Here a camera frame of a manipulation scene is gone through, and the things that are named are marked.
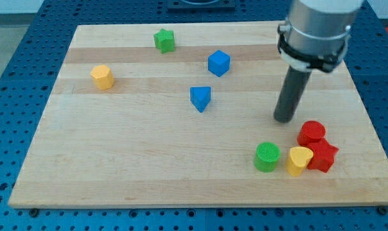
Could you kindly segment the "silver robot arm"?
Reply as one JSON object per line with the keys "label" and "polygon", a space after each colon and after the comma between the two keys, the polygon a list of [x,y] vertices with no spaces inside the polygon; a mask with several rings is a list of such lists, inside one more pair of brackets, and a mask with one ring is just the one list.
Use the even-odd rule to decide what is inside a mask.
{"label": "silver robot arm", "polygon": [[348,52],[363,0],[293,0],[278,25],[278,51],[294,71],[332,72]]}

